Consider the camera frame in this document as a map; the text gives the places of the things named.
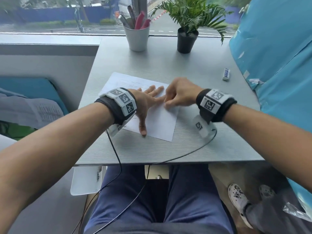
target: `road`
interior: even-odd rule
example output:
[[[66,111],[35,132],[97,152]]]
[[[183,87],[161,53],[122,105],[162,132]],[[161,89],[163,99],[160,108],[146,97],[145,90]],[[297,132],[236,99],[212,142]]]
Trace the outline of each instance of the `road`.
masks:
[[[163,13],[162,10],[156,11],[150,25],[151,35],[177,35],[177,30],[180,26],[173,22],[168,13]],[[86,26],[85,31],[87,34],[108,34],[108,35],[124,35],[122,25],[118,26]],[[10,26],[1,27],[0,32],[26,32],[26,33],[79,33],[76,27],[73,28],[55,28],[55,29],[25,29],[25,28],[12,28]],[[198,29],[200,36],[219,36],[216,30],[201,27]],[[234,35],[235,31],[228,31],[227,35]]]

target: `person's left hand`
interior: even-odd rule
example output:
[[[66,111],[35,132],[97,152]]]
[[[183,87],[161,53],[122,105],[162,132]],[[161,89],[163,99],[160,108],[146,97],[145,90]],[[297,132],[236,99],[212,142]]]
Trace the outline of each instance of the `person's left hand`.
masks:
[[[139,131],[142,136],[146,136],[146,125],[145,119],[147,116],[147,111],[156,104],[161,104],[164,102],[166,95],[155,98],[159,93],[163,91],[164,87],[160,86],[156,89],[154,85],[149,87],[147,90],[142,92],[142,89],[138,90],[128,89],[134,96],[137,104],[136,115],[138,116],[140,122],[138,124]]]

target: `gray wall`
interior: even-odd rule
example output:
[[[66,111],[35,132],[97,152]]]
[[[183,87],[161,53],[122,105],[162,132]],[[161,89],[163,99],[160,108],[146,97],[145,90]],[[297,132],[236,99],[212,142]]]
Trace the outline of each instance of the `gray wall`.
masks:
[[[78,108],[94,58],[0,55],[0,76],[47,77],[57,87],[68,110],[73,111]],[[86,196],[71,196],[72,176],[73,169],[27,207],[9,234],[70,234],[82,215],[86,199]]]
[[[58,89],[69,111],[76,110],[94,56],[0,55],[0,76],[46,77]]]

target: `person's right hand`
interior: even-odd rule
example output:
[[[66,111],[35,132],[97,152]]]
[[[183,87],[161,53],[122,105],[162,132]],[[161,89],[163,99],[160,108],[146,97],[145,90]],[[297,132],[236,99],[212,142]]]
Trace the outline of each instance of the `person's right hand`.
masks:
[[[203,89],[187,78],[178,77],[166,89],[165,107],[190,106],[196,103],[197,95]]]

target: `black and white square pattern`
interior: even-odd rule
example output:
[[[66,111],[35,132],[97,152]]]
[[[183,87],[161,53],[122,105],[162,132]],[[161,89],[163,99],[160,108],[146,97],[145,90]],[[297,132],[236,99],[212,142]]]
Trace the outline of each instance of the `black and white square pattern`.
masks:
[[[206,104],[205,104],[205,108],[206,108],[207,110],[209,110],[209,111],[212,111],[215,105],[216,105],[216,104],[215,104],[214,102],[212,102],[212,101],[210,101],[210,100],[207,100],[207,102],[206,102]]]
[[[119,94],[122,94],[123,92],[121,92],[120,90],[118,90],[118,89],[114,89],[114,90],[111,90],[109,93],[112,93],[112,94],[114,94],[114,95],[119,95]]]
[[[127,96],[127,94],[122,94],[122,95],[120,95],[120,96],[118,96],[118,97],[121,99],[121,101],[122,101],[123,103],[130,102],[130,98]]]
[[[224,96],[224,94],[221,94],[220,92],[215,92],[210,97],[219,101],[223,96]]]
[[[129,114],[135,110],[134,107],[133,107],[132,102],[128,103],[126,105],[126,107],[127,107],[127,111],[128,111]]]
[[[201,125],[200,122],[197,122],[197,123],[195,124],[195,126],[197,127],[198,130],[201,130],[201,129],[202,129],[202,125]]]

